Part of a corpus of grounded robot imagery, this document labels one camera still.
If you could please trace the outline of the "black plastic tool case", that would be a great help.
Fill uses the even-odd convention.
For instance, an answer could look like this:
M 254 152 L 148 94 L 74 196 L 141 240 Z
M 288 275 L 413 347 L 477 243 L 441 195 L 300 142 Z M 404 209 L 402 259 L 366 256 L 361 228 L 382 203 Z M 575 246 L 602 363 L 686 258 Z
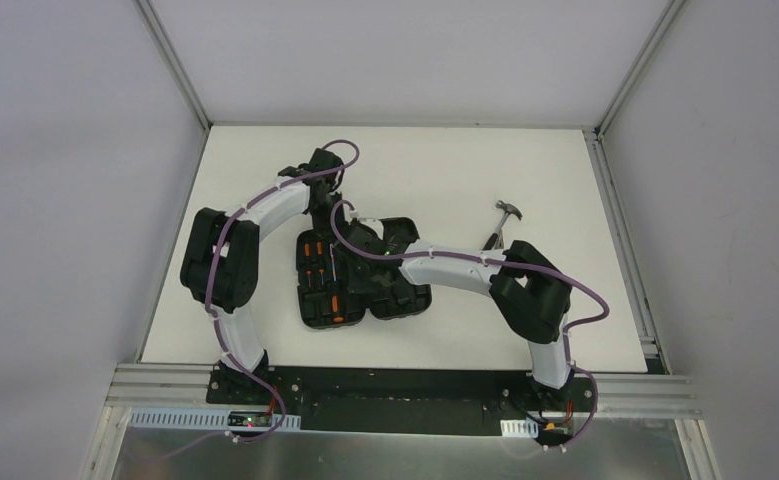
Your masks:
M 413 285 L 386 262 L 373 262 L 338 242 L 326 220 L 296 239 L 296 289 L 302 323 L 315 330 L 418 315 L 432 303 L 431 287 Z

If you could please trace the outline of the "small orange black screwdriver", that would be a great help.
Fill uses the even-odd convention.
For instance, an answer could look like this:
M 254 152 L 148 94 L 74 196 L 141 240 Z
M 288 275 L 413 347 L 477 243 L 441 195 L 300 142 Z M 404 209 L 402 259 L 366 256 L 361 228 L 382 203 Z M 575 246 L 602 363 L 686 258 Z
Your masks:
M 309 289 L 312 288 L 311 262 L 312 262 L 311 247 L 310 247 L 310 243 L 307 242 L 307 243 L 304 244 L 304 261 L 303 261 L 303 266 L 304 266 L 304 272 L 305 272 L 305 276 L 306 276 L 306 279 L 307 279 L 307 285 L 308 285 Z

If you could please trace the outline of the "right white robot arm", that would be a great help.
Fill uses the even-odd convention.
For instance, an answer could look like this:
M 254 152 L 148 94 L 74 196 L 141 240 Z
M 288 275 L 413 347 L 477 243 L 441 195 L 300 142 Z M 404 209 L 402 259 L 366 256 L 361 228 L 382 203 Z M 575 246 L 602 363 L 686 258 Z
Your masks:
M 535 247 L 514 241 L 507 249 L 451 250 L 423 239 L 391 243 L 363 221 L 331 223 L 354 271 L 387 286 L 404 280 L 483 295 L 494 301 L 508 327 L 528 342 L 534 400 L 548 410 L 572 397 L 573 377 L 561 328 L 572 287 Z

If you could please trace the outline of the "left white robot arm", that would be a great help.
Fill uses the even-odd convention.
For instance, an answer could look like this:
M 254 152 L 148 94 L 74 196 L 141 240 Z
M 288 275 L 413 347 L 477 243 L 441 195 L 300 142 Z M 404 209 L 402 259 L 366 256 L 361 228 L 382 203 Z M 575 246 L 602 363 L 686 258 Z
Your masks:
M 246 404 L 262 402 L 270 378 L 249 302 L 259 280 L 261 242 L 295 216 L 316 211 L 341 184 L 344 162 L 327 146 L 308 162 L 281 170 L 271 185 L 227 210 L 203 208 L 193 220 L 179 280 L 210 317 L 223 363 L 237 372 L 231 389 Z

